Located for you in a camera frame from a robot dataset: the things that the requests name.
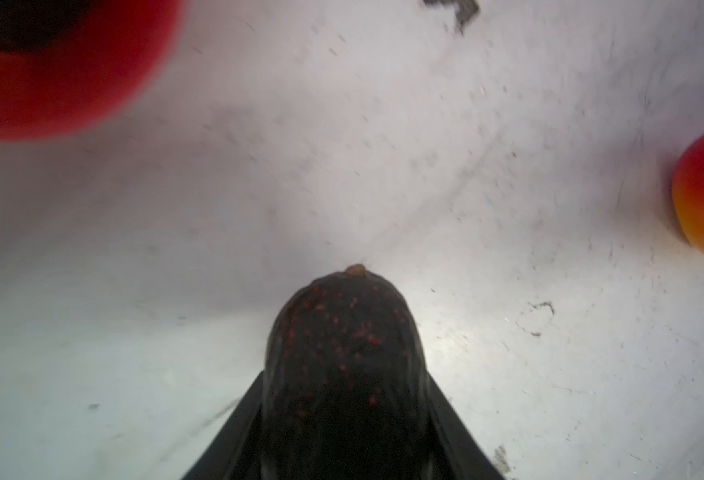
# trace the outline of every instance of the red round object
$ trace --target red round object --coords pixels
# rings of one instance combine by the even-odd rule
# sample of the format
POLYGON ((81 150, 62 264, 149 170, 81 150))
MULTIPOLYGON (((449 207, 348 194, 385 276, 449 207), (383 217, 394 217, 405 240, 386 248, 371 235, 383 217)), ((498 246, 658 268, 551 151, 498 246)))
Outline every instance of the red round object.
POLYGON ((161 63, 182 0, 97 0, 37 52, 0 52, 0 140, 64 134, 124 104, 161 63))

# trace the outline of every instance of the white surface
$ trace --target white surface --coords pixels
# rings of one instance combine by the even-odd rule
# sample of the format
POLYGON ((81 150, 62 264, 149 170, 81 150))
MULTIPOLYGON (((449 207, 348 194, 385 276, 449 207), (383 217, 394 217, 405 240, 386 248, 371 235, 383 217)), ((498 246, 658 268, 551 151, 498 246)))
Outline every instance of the white surface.
POLYGON ((482 8, 193 1, 126 114, 0 144, 0 479, 179 478, 364 261, 510 478, 704 480, 704 0, 482 8))

